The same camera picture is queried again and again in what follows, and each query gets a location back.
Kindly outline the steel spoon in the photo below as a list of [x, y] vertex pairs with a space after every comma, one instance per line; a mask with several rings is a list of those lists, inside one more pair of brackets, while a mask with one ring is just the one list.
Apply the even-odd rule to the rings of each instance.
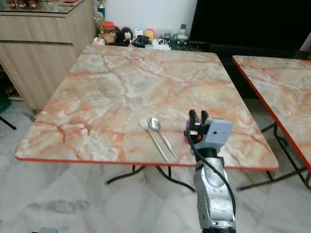
[[152, 117], [150, 118], [150, 127], [151, 129], [153, 129], [154, 131], [158, 132], [159, 136], [162, 138], [162, 140], [164, 141], [166, 147], [169, 149], [169, 151], [171, 152], [171, 154], [173, 154], [174, 158], [177, 158], [177, 153], [175, 153], [171, 143], [169, 142], [168, 138], [165, 136], [165, 134], [162, 132], [161, 130], [161, 124], [160, 121], [155, 118]]

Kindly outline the steel fork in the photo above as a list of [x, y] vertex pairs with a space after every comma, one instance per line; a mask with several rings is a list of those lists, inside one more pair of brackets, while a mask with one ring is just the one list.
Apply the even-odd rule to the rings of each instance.
[[165, 155], [164, 151], [162, 150], [161, 146], [158, 144], [157, 140], [155, 139], [155, 137], [151, 131], [151, 127], [149, 126], [149, 124], [147, 123], [147, 120], [145, 118], [142, 118], [140, 120], [140, 126], [144, 129], [144, 131], [146, 131], [149, 134], [149, 136], [151, 137], [151, 140], [153, 141], [156, 149], [158, 150], [158, 153], [160, 153], [163, 160], [168, 164], [169, 160], [168, 160], [167, 156]]

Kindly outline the marble pattern folding table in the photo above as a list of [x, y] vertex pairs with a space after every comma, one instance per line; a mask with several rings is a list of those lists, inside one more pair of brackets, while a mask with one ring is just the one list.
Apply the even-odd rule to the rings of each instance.
[[[184, 142], [189, 110], [233, 124], [219, 156], [227, 170], [274, 171], [279, 163], [224, 65], [214, 53], [89, 45], [14, 150], [24, 162], [193, 168]], [[160, 121], [177, 158], [151, 129], [169, 163], [140, 126]]]
[[293, 171], [238, 188], [239, 191], [273, 184], [297, 175], [311, 189], [311, 60], [234, 55], [233, 62], [262, 104], [273, 123], [262, 133], [273, 131]]

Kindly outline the white cap green bottle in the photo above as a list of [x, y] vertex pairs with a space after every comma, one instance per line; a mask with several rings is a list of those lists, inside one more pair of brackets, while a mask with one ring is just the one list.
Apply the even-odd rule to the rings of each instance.
[[189, 41], [189, 34], [187, 33], [187, 25], [181, 24], [177, 34], [177, 48], [185, 50]]

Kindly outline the black television screen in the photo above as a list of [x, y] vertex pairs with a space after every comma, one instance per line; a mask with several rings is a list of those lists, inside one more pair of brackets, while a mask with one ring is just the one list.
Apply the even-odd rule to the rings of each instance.
[[190, 40], [297, 50], [311, 33], [311, 0], [197, 0]]

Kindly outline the red lid jar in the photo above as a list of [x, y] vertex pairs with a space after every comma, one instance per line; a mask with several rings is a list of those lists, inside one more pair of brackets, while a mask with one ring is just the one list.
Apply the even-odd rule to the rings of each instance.
[[116, 42], [116, 27], [111, 21], [103, 21], [101, 26], [101, 36], [106, 44], [113, 44]]

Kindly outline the light wooden cabinet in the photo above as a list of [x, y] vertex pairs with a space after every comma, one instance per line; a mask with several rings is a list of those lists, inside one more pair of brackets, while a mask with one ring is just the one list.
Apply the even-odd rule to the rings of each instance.
[[0, 0], [0, 61], [31, 109], [45, 106], [95, 38], [94, 1], [10, 7], [7, 0]]

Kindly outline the blue and gold trophy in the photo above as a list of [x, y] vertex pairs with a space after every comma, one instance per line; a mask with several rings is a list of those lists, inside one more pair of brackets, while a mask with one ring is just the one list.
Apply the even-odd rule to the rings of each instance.
[[103, 39], [104, 35], [107, 31], [106, 27], [104, 26], [105, 22], [105, 6], [104, 3], [106, 0], [96, 0], [97, 7], [96, 7], [96, 14], [95, 14], [95, 21], [98, 24], [98, 37]]

